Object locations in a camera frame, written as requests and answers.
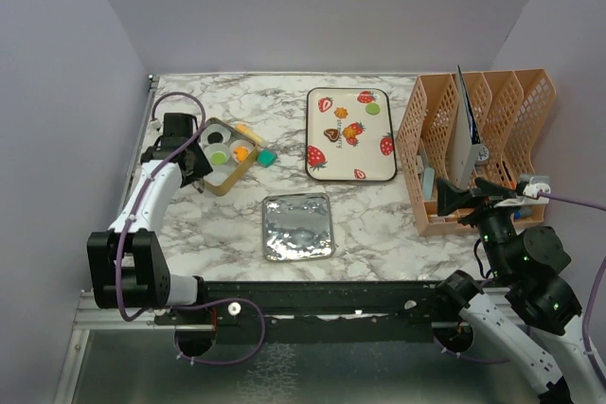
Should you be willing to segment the green round cookie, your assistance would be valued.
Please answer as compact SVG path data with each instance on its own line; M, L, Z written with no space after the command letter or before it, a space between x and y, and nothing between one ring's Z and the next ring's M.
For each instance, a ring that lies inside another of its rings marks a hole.
M366 105L365 111L370 115L377 115L380 113L381 107L378 103L372 102Z
M211 156L211 162L215 165L221 165L225 163L227 156L222 151L216 151Z

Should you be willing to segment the black sandwich cookie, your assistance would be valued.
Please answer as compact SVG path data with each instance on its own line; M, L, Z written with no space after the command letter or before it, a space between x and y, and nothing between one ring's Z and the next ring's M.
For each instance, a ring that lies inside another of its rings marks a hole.
M212 132L207 136L209 144L217 144L223 142L223 135L220 132Z

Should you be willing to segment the gold cookie tin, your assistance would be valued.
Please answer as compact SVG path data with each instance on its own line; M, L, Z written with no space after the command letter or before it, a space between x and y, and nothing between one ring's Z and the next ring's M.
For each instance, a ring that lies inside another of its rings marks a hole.
M231 155L231 159L225 165L216 166L216 167L211 165L212 171L214 171L215 169L224 169L226 172L230 173L230 176L226 179L226 181L221 186L213 186L210 184L206 184L204 181L204 178L203 178L203 181L205 184L205 191L208 191L215 196L225 196L232 189L232 187L244 176L244 174L248 171L248 169L257 161L258 154L260 152L260 147L254 141L252 141L250 138L248 138L244 134L238 132L236 130L236 128L226 124L219 118L211 117L210 119L208 119L205 122L205 128L211 124L221 124L221 125L227 127L231 131L231 138L227 143L225 143L228 147L235 140L246 140L254 146L254 150L250 153L250 155L242 163L237 163ZM201 139L200 139L200 145L201 145L201 148L203 151L207 147L201 143Z

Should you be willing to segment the orange fish cookie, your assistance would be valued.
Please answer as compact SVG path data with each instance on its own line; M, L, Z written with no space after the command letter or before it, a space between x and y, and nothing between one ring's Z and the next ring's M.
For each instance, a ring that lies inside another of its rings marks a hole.
M238 147L238 148L236 148L236 149L234 150L234 152L235 152L235 156L236 156L236 158L237 158L237 159L238 159L240 162L242 162L243 160L245 160L245 159L246 159L246 157L247 157L247 156L248 156L248 154L249 154L248 149L246 149L246 148L244 148L244 147Z

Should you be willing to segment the tin lid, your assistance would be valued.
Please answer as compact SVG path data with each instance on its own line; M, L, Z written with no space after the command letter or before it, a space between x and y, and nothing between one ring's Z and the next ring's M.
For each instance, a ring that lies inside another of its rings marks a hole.
M296 262L334 255L330 198L326 193L268 196L261 209L266 260Z

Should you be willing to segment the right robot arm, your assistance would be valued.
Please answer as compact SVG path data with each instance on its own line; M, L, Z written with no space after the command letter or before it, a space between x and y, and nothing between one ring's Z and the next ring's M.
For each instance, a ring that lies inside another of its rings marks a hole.
M553 197L548 178L538 175L524 175L514 188L478 178L474 187L461 189L438 178L438 215L469 210L459 223L477 230L493 284L507 289L511 309L531 330L513 323L462 271L437 286L435 308L442 318L460 317L496 343L540 402L602 403L605 364L588 329L593 305L581 304L560 276L571 257L552 227L517 232L512 221L517 209L546 205Z

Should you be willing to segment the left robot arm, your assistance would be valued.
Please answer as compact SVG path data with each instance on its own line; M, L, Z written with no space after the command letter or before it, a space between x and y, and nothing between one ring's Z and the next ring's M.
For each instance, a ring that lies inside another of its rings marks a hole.
M166 307L192 324L208 314L201 280L171 273L157 236L174 194L212 172L198 143L202 131L191 114L166 114L160 137L141 157L133 194L110 227L87 240L95 301L126 322Z

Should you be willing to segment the white folder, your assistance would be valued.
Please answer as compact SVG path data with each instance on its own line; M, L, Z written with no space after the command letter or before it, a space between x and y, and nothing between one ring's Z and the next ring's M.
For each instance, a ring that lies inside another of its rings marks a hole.
M471 98L460 67L457 67L454 81L457 89L457 112L449 145L448 172L456 186L467 188L472 180L472 173L488 162L490 152L480 138Z

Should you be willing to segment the peach file organizer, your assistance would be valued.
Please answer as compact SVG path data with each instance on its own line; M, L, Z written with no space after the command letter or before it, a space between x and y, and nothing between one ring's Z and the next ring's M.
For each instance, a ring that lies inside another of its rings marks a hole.
M531 152L556 89L537 69L420 75L395 138L422 236L466 234L464 209L437 213L439 178L463 188L481 177L513 189L533 174Z

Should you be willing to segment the strawberry tray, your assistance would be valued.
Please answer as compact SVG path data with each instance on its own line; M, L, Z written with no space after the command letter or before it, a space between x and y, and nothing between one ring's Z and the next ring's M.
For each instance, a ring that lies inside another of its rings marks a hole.
M381 107L377 115L365 111L372 102ZM337 108L345 108L348 116L337 118ZM326 138L326 129L340 131L336 143ZM305 169L319 182L393 180L397 161L388 95L376 88L311 89L307 94Z

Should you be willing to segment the orange flower cookie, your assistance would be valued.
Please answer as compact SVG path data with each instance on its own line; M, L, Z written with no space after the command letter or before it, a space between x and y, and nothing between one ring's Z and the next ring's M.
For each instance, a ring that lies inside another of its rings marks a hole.
M334 114L337 118L343 119L348 116L348 111L345 108L337 108Z

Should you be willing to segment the aluminium frame rail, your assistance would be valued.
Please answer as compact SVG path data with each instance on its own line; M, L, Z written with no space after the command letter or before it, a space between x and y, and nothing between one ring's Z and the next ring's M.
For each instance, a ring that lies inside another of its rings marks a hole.
M55 403L167 403L178 363L171 327L151 313L123 321L83 291L76 308Z

